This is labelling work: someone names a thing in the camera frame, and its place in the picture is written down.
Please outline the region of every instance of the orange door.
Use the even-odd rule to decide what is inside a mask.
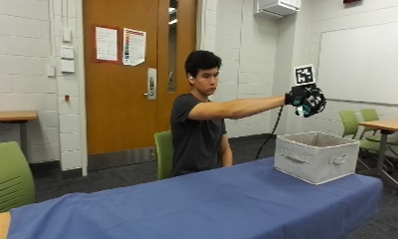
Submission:
[[[167,92],[168,6],[170,0],[83,0],[85,89],[87,154],[123,151],[154,145],[153,134],[170,129],[168,116],[174,97],[188,90],[178,78],[176,90]],[[195,47],[196,1],[183,2],[191,11],[179,19],[187,40],[178,41],[178,58]],[[146,59],[135,66],[94,61],[94,26],[129,28],[146,32]],[[156,99],[147,100],[147,68],[156,69]],[[178,66],[176,75],[183,66]]]

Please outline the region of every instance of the black hair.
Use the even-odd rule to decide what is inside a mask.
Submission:
[[[208,51],[191,51],[184,62],[186,74],[196,76],[198,70],[220,68],[220,58]]]

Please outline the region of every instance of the bin handle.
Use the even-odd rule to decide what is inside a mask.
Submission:
[[[296,154],[296,153],[293,153],[293,152],[291,152],[291,151],[287,151],[285,149],[280,149],[279,150],[279,154],[280,155],[284,155],[285,157],[288,157],[288,158],[291,158],[291,159],[293,159],[293,160],[296,160],[296,161],[299,161],[299,162],[305,162],[305,163],[308,163],[308,161],[307,160],[304,160],[304,155],[300,155],[300,154]]]
[[[345,153],[343,156],[332,156],[329,158],[329,164],[335,163],[335,164],[340,164],[345,161],[348,156],[348,153]]]

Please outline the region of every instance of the man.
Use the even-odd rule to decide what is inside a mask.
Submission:
[[[296,88],[284,96],[214,103],[207,97],[215,91],[219,67],[220,58],[211,52],[188,54],[184,69],[191,91],[176,97],[171,112],[172,176],[232,165],[223,119],[250,117],[283,105],[297,107],[309,97],[308,89]]]

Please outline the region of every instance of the green chair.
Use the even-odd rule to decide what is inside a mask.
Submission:
[[[357,116],[353,111],[339,111],[339,115],[343,122],[341,136],[343,137],[349,136],[352,139],[355,139],[357,129],[359,129]],[[356,139],[356,140],[359,140],[359,150],[366,152],[366,154],[370,155],[370,157],[376,160],[377,158],[370,153],[377,154],[380,143],[377,141],[369,141],[366,139]],[[366,169],[369,168],[359,158],[357,161],[364,165]],[[390,165],[390,167],[393,167],[393,164],[388,160],[384,161]]]
[[[378,114],[376,113],[376,111],[373,109],[362,109],[360,110],[361,113],[361,117],[364,121],[373,121],[373,120],[378,120]],[[359,136],[359,139],[362,138],[365,132],[372,131],[372,135],[365,136],[365,139],[368,139],[369,141],[380,141],[380,135],[374,135],[377,128],[369,127],[366,126]],[[393,137],[386,137],[386,144],[389,146],[398,146],[398,138]],[[398,157],[398,152],[388,147],[388,150],[394,154],[394,156]]]
[[[158,161],[158,180],[171,177],[172,174],[172,136],[170,131],[154,134]]]
[[[0,143],[0,212],[34,202],[28,162],[14,141]]]

